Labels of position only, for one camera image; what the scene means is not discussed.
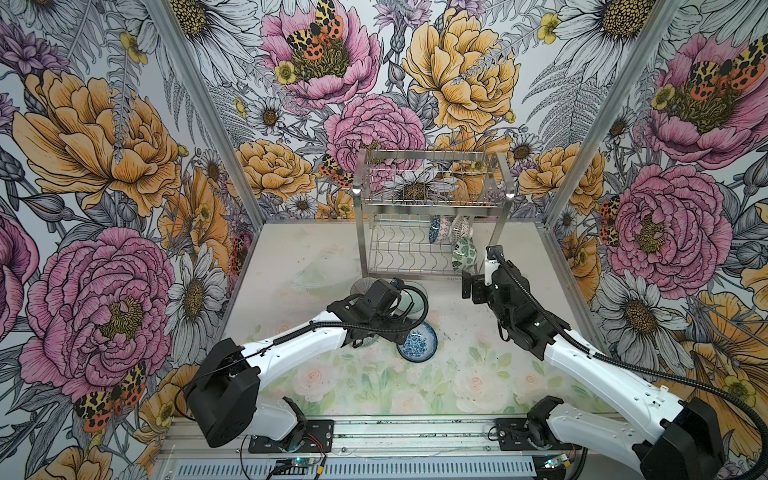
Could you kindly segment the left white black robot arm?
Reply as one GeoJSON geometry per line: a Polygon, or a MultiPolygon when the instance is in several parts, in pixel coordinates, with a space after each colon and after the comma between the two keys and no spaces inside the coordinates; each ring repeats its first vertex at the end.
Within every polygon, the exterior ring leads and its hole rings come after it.
{"type": "Polygon", "coordinates": [[[187,410],[211,448],[241,436],[262,438],[293,452],[312,439],[305,414],[288,397],[263,400],[274,380],[305,362],[378,336],[404,344],[426,319],[422,289],[395,278],[377,280],[364,293],[331,302],[309,321],[258,342],[219,341],[183,387],[187,410]]]}

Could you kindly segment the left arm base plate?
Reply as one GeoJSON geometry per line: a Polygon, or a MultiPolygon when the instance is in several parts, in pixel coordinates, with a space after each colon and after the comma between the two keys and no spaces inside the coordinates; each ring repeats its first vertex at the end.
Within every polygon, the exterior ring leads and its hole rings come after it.
{"type": "Polygon", "coordinates": [[[252,437],[247,451],[250,454],[330,453],[334,429],[333,420],[306,420],[300,422],[283,440],[272,440],[263,436],[252,437]]]}

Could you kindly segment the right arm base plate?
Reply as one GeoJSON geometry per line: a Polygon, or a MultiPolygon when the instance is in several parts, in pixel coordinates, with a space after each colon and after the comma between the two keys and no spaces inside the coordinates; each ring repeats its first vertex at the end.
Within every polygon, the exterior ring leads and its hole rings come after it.
{"type": "Polygon", "coordinates": [[[501,451],[579,451],[580,446],[555,439],[549,428],[526,417],[496,418],[486,437],[501,451]]]}

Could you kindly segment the blue floral pattern bowl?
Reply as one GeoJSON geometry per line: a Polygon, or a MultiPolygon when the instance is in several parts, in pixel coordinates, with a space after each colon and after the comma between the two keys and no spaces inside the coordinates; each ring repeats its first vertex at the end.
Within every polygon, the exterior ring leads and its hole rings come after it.
{"type": "Polygon", "coordinates": [[[402,358],[411,363],[424,363],[430,360],[438,348],[438,338],[433,327],[424,322],[413,329],[397,350],[402,358]]]}

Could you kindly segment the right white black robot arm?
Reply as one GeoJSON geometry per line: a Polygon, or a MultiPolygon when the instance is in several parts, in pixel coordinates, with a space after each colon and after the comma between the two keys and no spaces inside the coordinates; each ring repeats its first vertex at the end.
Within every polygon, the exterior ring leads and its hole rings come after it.
{"type": "Polygon", "coordinates": [[[602,454],[646,479],[714,479],[726,463],[717,415],[701,400],[684,401],[628,369],[601,361],[598,350],[530,294],[511,263],[463,273],[462,296],[485,304],[500,336],[588,387],[619,419],[591,414],[548,395],[528,412],[525,427],[499,428],[499,441],[539,449],[571,444],[602,454]]]}

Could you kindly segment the green leaf pattern bowl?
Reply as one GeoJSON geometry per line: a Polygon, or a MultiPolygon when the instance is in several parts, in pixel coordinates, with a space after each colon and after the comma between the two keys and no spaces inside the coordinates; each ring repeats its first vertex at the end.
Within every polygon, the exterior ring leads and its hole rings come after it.
{"type": "Polygon", "coordinates": [[[470,237],[461,237],[454,244],[452,268],[455,272],[472,271],[477,261],[477,249],[470,237]]]}

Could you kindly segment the blue geometric pattern bowl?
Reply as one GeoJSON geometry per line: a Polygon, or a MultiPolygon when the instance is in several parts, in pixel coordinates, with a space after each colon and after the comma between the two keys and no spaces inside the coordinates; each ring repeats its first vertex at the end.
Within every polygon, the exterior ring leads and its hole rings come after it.
{"type": "Polygon", "coordinates": [[[434,215],[430,220],[428,241],[430,244],[444,243],[448,240],[453,218],[448,215],[434,215]]]}

